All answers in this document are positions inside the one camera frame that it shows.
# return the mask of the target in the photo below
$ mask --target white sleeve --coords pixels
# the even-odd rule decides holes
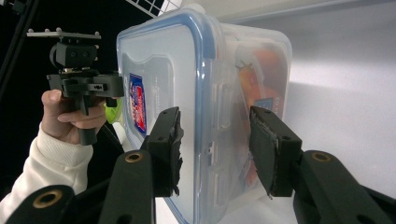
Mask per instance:
[[[41,130],[30,146],[23,173],[12,191],[0,202],[0,223],[5,223],[31,193],[49,185],[66,185],[76,194],[87,188],[87,168],[92,146],[83,147],[59,141]]]

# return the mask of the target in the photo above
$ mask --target white wire rack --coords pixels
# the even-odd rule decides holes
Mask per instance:
[[[126,0],[152,18],[180,7],[182,0]]]

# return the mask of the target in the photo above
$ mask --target person's arm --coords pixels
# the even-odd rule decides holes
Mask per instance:
[[[79,144],[78,128],[95,128],[106,122],[102,103],[90,108],[90,115],[69,111],[72,102],[62,99],[60,91],[46,91],[42,96],[44,116],[37,138],[30,147],[23,173],[11,193],[0,202],[0,223],[31,193],[49,185],[67,185],[76,194],[87,188],[87,167],[92,146]]]

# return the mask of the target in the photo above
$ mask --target plastic food container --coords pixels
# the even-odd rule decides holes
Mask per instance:
[[[122,115],[134,148],[161,111],[180,108],[180,195],[166,200],[177,220],[216,223],[247,201],[241,198],[255,199],[250,192],[262,186],[248,151],[248,108],[266,107],[282,118],[289,40],[182,8],[122,31],[117,50]]]

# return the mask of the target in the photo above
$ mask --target human hand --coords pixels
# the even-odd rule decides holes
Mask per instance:
[[[74,100],[63,99],[59,90],[45,91],[41,97],[44,116],[41,129],[50,136],[63,142],[78,144],[78,129],[92,129],[96,133],[106,122],[104,100],[95,99],[95,106],[89,108],[89,116],[80,110],[71,111]]]

